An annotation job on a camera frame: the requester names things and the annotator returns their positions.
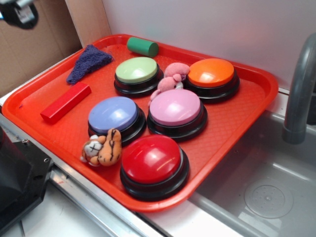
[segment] gray faucet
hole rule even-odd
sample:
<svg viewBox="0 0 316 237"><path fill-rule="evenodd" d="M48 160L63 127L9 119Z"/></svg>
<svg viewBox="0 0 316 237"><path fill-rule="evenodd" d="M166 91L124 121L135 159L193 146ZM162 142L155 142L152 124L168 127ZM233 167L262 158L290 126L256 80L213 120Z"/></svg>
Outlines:
<svg viewBox="0 0 316 237"><path fill-rule="evenodd" d="M290 144L305 139L306 124L316 123L316 33L305 41L296 64L282 137Z"/></svg>

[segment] green cylinder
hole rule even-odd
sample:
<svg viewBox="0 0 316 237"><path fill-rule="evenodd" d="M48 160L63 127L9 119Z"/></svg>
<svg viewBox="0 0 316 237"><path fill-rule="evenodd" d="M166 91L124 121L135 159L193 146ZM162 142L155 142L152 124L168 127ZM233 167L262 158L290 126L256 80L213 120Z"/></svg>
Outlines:
<svg viewBox="0 0 316 237"><path fill-rule="evenodd" d="M148 57L155 57L158 54L159 46L155 42L145 39L131 37L127 41L128 50Z"/></svg>

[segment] red block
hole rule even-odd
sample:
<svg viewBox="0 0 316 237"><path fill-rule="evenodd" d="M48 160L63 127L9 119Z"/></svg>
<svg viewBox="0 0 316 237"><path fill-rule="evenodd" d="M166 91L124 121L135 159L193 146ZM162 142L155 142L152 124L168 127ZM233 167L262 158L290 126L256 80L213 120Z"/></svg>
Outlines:
<svg viewBox="0 0 316 237"><path fill-rule="evenodd" d="M87 84L77 82L65 94L44 109L40 115L46 122L56 123L90 93L91 88Z"/></svg>

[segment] purple towel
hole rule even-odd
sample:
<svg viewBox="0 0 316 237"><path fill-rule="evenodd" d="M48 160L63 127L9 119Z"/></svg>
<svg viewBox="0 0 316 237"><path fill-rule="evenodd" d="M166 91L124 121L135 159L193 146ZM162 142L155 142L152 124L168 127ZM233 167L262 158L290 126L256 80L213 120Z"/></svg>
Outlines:
<svg viewBox="0 0 316 237"><path fill-rule="evenodd" d="M112 55L105 53L89 44L76 61L75 67L67 77L67 82L74 85L86 74L112 62Z"/></svg>

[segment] sink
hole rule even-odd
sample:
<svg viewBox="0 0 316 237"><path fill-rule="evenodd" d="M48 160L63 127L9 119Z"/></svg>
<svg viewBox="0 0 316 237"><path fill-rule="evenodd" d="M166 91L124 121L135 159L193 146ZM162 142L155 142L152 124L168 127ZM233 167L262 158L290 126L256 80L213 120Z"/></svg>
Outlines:
<svg viewBox="0 0 316 237"><path fill-rule="evenodd" d="M265 111L190 201L243 236L315 236L316 129L290 145L283 122Z"/></svg>

